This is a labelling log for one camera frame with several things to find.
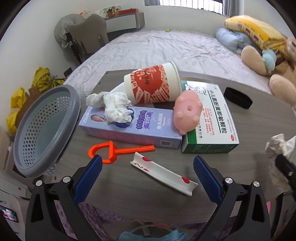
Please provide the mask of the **lined paper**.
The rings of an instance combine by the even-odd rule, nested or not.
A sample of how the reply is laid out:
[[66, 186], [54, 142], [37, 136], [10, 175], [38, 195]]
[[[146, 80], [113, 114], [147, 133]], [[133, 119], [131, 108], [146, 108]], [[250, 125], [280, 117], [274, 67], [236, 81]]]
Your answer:
[[295, 136], [289, 140], [285, 140], [283, 133], [271, 137], [270, 141], [266, 143], [265, 154], [269, 158], [269, 173], [273, 185], [288, 190], [288, 179], [275, 166], [275, 159], [278, 155], [283, 156], [295, 165]]

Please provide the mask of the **purple Zootopia toothpaste box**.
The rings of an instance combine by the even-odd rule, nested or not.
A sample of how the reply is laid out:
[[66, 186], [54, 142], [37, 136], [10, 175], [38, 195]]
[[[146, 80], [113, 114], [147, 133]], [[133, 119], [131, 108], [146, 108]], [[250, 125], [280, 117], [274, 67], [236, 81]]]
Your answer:
[[79, 127], [86, 134], [98, 138], [160, 148], [178, 149], [182, 136], [173, 124], [173, 110], [162, 108], [129, 107], [132, 121], [109, 123], [104, 111], [88, 107]]

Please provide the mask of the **white tissue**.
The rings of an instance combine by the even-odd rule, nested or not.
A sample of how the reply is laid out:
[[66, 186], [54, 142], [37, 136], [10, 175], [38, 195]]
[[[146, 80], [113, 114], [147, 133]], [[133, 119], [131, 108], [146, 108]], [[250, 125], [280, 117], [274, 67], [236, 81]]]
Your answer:
[[86, 98], [86, 105], [93, 108], [104, 108], [105, 119], [108, 123], [130, 123], [132, 121], [132, 110], [128, 109], [132, 105], [123, 92], [93, 93]]

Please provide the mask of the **red white paper cup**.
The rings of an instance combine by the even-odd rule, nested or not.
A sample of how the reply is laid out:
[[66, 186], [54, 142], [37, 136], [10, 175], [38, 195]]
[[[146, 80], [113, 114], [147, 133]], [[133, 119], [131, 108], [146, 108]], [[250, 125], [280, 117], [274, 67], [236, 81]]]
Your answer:
[[180, 76], [172, 61], [125, 75], [123, 83], [133, 105], [172, 102], [182, 92]]

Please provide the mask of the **orange plastic tool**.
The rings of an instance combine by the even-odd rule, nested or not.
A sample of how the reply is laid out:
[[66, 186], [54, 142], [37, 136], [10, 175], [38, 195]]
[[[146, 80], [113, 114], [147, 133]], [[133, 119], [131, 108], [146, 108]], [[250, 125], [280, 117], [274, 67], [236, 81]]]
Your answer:
[[118, 149], [117, 146], [111, 140], [107, 143], [101, 143], [93, 145], [88, 150], [88, 156], [90, 158], [94, 158], [97, 155], [97, 152], [101, 149], [107, 148], [108, 149], [108, 158], [103, 159], [102, 162], [104, 164], [112, 164], [117, 160], [118, 155], [128, 155], [128, 154], [135, 154], [138, 153], [146, 153], [146, 152], [153, 152], [156, 150], [154, 145], [148, 146], [141, 146], [141, 147], [134, 147], [134, 148], [125, 148], [125, 149]]

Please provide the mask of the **folded playing card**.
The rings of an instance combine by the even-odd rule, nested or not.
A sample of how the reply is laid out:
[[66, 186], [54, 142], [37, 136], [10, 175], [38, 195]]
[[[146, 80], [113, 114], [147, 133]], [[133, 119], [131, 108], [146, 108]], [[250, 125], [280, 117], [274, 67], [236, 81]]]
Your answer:
[[130, 164], [159, 182], [187, 196], [192, 196], [193, 190], [198, 186], [196, 182], [164, 168], [138, 152], [134, 154], [133, 160], [130, 161]]

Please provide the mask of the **green white medicine box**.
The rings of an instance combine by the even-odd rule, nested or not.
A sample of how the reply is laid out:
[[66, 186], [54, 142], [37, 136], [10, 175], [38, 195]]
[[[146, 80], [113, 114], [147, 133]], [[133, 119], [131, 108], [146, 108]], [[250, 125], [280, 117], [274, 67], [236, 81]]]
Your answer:
[[182, 140], [182, 152], [188, 154], [229, 153], [239, 145], [234, 121], [217, 84], [181, 81], [182, 90], [197, 93], [203, 104], [200, 122]]

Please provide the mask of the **grey perforated plastic basket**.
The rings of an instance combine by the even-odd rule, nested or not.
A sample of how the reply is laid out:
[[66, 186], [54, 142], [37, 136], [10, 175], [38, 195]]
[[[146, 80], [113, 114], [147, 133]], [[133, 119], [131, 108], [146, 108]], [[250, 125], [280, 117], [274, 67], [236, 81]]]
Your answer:
[[16, 132], [14, 162], [27, 178], [54, 169], [79, 118], [81, 101], [70, 85], [54, 87], [28, 108]]

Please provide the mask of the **pink pig toy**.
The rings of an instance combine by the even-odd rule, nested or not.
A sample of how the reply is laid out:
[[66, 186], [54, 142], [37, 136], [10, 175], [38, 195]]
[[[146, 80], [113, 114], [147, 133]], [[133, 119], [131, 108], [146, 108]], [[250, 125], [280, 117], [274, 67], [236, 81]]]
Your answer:
[[180, 94], [175, 101], [173, 118], [180, 135], [183, 136], [198, 126], [202, 109], [203, 104], [196, 92], [186, 90]]

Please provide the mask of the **yellow bag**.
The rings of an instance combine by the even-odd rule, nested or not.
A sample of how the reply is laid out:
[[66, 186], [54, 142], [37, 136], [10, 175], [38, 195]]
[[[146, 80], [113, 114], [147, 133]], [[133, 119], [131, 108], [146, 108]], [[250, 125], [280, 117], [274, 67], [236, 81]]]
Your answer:
[[6, 125], [8, 131], [10, 133], [16, 133], [16, 117], [20, 110], [22, 109], [24, 103], [28, 98], [28, 94], [26, 93], [23, 87], [20, 87], [12, 96], [10, 100], [10, 113], [6, 118]]
[[54, 87], [63, 85], [65, 81], [66, 78], [51, 75], [48, 68], [39, 67], [35, 72], [31, 87], [36, 87], [39, 92], [43, 93]]

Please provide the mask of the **yellow patterned blanket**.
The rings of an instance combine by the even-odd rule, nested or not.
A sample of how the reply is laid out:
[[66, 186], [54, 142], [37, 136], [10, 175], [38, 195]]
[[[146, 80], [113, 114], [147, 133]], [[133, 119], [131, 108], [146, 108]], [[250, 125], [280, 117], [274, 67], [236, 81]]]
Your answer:
[[227, 18], [224, 25], [229, 30], [245, 33], [261, 50], [285, 51], [286, 37], [265, 22], [240, 15]]

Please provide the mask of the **light blue pillow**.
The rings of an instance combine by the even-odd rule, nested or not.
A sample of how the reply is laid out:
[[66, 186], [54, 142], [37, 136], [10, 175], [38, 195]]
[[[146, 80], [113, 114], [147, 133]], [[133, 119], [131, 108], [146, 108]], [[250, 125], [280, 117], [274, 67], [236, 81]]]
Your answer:
[[241, 55], [243, 48], [246, 46], [252, 46], [259, 50], [255, 42], [242, 32], [219, 28], [216, 30], [214, 37], [220, 44], [238, 55]]

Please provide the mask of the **grey padded chair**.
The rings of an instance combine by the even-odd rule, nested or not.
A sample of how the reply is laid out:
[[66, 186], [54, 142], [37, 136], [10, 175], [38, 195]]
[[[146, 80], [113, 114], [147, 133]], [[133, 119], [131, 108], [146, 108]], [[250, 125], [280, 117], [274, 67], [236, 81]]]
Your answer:
[[82, 61], [109, 43], [106, 21], [95, 14], [80, 23], [70, 25], [69, 33], [78, 47]]

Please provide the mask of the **red box on desk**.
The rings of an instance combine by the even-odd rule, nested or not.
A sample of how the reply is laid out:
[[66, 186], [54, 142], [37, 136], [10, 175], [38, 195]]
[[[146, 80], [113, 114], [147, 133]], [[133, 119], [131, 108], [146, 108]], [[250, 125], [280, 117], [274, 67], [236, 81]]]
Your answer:
[[120, 10], [119, 15], [130, 15], [130, 14], [136, 14], [138, 13], [138, 9], [125, 9], [125, 10]]

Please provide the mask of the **white wall desk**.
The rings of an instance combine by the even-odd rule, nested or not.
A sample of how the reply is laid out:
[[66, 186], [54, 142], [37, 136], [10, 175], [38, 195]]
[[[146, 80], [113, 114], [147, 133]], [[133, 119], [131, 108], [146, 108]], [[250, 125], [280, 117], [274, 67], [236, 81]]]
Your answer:
[[120, 15], [106, 19], [107, 33], [141, 29], [145, 26], [144, 13]]

